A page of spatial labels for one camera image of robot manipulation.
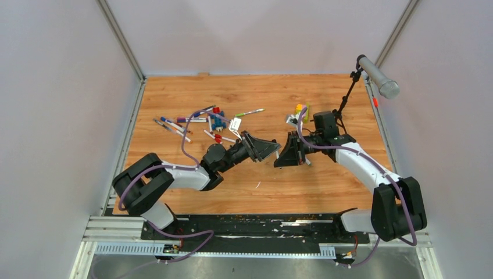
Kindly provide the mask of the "green capped white pen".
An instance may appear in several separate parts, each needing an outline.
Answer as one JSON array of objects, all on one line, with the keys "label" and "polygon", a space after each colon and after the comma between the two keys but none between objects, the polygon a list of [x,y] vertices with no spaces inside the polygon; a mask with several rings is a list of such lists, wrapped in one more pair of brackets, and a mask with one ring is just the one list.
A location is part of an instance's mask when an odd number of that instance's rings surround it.
[{"label": "green capped white pen", "polygon": [[265,111],[264,108],[255,109],[255,110],[251,110],[251,111],[248,111],[248,112],[237,113],[237,114],[235,114],[234,117],[243,117],[243,116],[246,116],[246,115],[251,115],[251,114],[259,113],[259,112],[263,112],[263,111]]}]

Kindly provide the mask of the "red capped short pen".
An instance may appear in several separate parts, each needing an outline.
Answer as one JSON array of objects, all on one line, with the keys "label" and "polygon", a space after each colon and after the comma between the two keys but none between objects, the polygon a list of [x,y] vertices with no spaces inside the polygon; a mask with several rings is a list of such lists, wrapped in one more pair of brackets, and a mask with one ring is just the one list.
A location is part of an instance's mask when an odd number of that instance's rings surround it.
[{"label": "red capped short pen", "polygon": [[210,137],[212,140],[214,140],[215,142],[217,142],[218,144],[223,144],[223,141],[216,137],[214,134],[212,134],[211,132],[207,131],[206,129],[203,130],[203,132],[208,136]]}]

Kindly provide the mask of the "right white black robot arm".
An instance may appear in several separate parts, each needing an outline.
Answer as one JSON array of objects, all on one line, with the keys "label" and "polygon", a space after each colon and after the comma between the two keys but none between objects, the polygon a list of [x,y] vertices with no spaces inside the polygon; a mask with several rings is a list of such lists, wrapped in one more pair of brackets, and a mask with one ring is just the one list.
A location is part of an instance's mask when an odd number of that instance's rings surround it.
[{"label": "right white black robot arm", "polygon": [[356,232],[376,234],[388,242],[399,239],[417,245],[417,231],[427,227],[419,182],[386,169],[365,152],[349,134],[340,134],[333,112],[313,116],[315,130],[303,135],[304,111],[288,115],[286,123],[296,127],[288,133],[287,143],[274,161],[278,168],[306,163],[306,156],[321,152],[350,171],[373,195],[371,209],[348,209],[337,214],[332,235],[348,242]]}]

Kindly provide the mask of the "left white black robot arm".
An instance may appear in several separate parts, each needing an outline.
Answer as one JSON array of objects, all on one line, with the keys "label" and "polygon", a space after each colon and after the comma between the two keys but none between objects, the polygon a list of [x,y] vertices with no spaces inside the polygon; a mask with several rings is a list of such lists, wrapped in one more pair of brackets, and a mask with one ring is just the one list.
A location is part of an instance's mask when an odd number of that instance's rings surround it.
[{"label": "left white black robot arm", "polygon": [[211,145],[195,166],[171,164],[156,153],[149,153],[126,168],[112,180],[120,198],[119,208],[130,216],[141,216],[156,227],[164,240],[178,233],[176,215],[168,205],[159,201],[168,189],[210,191],[223,182],[222,173],[246,159],[261,162],[276,153],[281,145],[275,140],[258,139],[247,131],[229,148]]}]

